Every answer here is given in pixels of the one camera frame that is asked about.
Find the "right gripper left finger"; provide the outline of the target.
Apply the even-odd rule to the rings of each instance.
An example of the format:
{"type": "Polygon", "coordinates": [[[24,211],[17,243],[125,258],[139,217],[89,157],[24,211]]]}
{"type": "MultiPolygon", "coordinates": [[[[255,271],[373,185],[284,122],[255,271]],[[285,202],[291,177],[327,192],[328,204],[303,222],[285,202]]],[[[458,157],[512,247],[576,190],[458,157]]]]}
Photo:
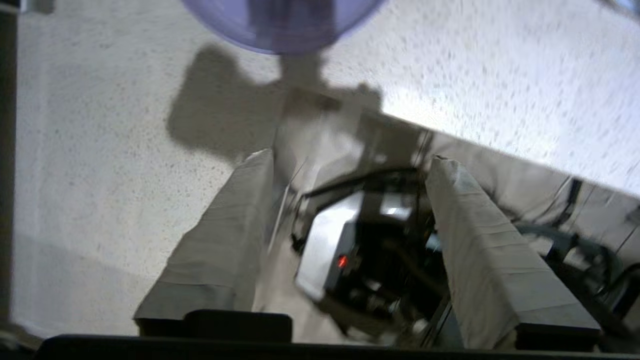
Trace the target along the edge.
{"type": "Polygon", "coordinates": [[[249,312],[271,236],[274,153],[254,152],[187,231],[142,299],[135,321],[178,321],[198,310],[249,312]]]}

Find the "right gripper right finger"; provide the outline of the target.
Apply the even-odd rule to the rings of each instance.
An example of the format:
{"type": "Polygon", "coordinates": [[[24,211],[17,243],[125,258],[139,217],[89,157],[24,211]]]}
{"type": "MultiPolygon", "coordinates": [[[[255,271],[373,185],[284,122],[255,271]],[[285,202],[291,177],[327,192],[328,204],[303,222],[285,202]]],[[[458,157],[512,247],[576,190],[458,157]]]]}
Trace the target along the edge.
{"type": "Polygon", "coordinates": [[[460,162],[435,157],[425,185],[467,349],[595,348],[601,326],[460,162]]]}

